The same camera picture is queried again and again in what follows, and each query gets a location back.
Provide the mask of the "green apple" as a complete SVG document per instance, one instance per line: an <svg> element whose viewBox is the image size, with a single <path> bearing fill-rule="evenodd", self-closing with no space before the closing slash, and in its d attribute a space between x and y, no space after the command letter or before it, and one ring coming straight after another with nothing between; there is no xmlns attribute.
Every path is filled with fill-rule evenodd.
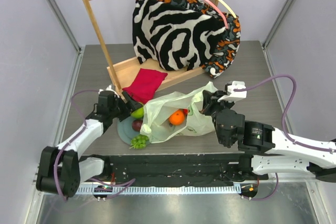
<svg viewBox="0 0 336 224"><path fill-rule="evenodd" d="M141 119L144 117L144 107L141 107L131 113L131 116L135 119Z"/></svg>

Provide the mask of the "dark purple plum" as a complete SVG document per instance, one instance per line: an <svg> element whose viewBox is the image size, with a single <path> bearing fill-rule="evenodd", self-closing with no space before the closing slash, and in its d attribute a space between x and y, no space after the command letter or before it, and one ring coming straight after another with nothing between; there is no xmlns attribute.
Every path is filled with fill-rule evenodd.
<svg viewBox="0 0 336 224"><path fill-rule="evenodd" d="M143 124L142 120L134 120L131 124L131 127L134 131L139 132L141 130L142 124Z"/></svg>

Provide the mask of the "pale green plastic bag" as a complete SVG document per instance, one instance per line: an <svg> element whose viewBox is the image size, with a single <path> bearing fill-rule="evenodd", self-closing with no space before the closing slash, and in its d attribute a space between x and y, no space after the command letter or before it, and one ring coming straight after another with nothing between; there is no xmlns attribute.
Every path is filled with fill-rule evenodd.
<svg viewBox="0 0 336 224"><path fill-rule="evenodd" d="M217 91L212 82L188 94L173 92L144 105L140 133L151 143L163 143L175 136L201 136L215 130L212 118L201 113L203 91Z"/></svg>

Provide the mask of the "orange fruit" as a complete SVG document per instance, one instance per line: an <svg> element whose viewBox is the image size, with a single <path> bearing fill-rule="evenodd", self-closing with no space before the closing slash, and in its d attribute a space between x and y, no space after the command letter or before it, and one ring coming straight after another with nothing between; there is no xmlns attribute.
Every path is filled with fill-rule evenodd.
<svg viewBox="0 0 336 224"><path fill-rule="evenodd" d="M181 109L175 111L171 116L169 117L169 123L174 126L181 125L185 120L185 115L183 114L183 111Z"/></svg>

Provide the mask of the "green grape bunch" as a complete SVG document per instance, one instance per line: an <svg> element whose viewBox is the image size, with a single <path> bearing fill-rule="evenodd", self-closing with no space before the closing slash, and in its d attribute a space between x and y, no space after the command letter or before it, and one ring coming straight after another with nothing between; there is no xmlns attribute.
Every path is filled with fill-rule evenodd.
<svg viewBox="0 0 336 224"><path fill-rule="evenodd" d="M149 138L145 135L138 135L131 140L130 148L143 149L149 143Z"/></svg>

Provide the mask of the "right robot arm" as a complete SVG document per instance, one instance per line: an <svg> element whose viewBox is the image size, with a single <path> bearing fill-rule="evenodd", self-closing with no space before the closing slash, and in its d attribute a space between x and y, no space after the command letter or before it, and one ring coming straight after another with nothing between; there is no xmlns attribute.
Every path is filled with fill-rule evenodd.
<svg viewBox="0 0 336 224"><path fill-rule="evenodd" d="M287 134L268 124L247 121L232 110L247 93L203 91L202 114L211 116L219 144L237 144L244 155L237 173L242 179L268 173L312 173L317 180L335 182L335 141L321 142Z"/></svg>

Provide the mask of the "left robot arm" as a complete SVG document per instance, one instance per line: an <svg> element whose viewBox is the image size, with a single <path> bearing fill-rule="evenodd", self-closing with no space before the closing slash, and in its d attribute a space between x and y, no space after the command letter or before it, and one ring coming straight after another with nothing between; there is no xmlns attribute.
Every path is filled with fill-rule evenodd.
<svg viewBox="0 0 336 224"><path fill-rule="evenodd" d="M112 174L109 158L91 155L81 159L86 149L100 138L114 119L123 121L142 105L125 91L99 90L92 112L83 118L82 126L56 146L45 147L40 156L36 189L58 194L63 199L73 197L80 184L96 179L105 182Z"/></svg>

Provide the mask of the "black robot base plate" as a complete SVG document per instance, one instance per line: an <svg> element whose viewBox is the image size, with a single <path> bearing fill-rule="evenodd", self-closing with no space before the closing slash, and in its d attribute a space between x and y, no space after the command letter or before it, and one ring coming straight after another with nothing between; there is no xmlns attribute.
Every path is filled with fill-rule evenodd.
<svg viewBox="0 0 336 224"><path fill-rule="evenodd" d="M113 178L117 184L134 179L136 187L215 187L268 179L253 174L246 154L110 155L103 160L103 172L95 179Z"/></svg>

